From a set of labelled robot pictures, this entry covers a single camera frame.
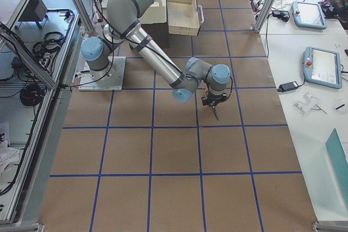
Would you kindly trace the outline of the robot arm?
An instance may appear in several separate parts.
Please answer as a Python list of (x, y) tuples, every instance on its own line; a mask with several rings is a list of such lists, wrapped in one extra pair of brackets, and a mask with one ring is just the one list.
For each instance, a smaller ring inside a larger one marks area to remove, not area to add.
[(231, 71), (227, 65), (211, 65), (192, 57), (183, 72), (150, 34), (143, 30), (139, 18), (154, 2), (155, 0), (108, 0), (103, 34), (85, 39), (80, 49), (93, 78), (98, 80), (107, 75), (111, 68), (109, 56), (121, 43), (127, 41), (172, 87), (175, 100), (186, 103), (204, 82), (208, 93), (202, 97), (203, 105), (214, 108), (227, 101), (229, 95), (225, 93), (225, 88), (231, 80)]

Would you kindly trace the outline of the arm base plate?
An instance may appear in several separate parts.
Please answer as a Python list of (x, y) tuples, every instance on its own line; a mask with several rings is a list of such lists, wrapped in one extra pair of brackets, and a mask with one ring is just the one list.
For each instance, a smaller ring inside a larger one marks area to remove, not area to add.
[(126, 68), (126, 57), (109, 56), (109, 67), (102, 71), (93, 71), (85, 62), (80, 79), (79, 91), (121, 91)]

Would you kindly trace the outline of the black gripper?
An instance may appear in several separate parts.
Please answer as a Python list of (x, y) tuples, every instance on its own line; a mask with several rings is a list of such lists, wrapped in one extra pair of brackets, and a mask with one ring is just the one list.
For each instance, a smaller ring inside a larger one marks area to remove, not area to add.
[(214, 95), (209, 90), (204, 91), (204, 96), (201, 98), (203, 106), (216, 107), (219, 103), (227, 100), (227, 94)]

